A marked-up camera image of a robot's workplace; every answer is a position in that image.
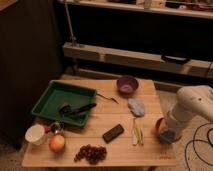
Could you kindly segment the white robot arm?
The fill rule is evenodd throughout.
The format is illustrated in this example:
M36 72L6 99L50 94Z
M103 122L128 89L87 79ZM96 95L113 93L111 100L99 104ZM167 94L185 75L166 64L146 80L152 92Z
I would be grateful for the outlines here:
M213 123L213 88L207 85L184 86L177 91L177 102L159 126L159 138L173 143L196 115Z

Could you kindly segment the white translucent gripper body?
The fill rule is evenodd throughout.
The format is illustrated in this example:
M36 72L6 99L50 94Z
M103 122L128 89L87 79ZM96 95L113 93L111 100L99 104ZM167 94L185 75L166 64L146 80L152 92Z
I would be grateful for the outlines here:
M169 128L174 128L178 134L183 133L183 130L188 126L191 121L190 118L184 118L181 115L176 115L172 111L169 111L167 116L164 117L165 122Z

